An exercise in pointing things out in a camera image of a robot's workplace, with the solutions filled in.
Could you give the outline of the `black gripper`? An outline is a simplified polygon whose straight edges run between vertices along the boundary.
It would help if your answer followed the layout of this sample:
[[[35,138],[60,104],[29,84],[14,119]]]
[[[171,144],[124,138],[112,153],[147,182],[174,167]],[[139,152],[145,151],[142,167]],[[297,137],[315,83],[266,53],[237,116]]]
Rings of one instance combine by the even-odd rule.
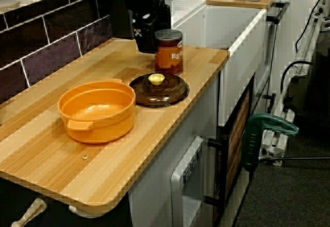
[[[132,27],[138,50],[155,54],[157,31],[171,28],[171,10],[166,0],[124,0],[125,6],[132,12]]]

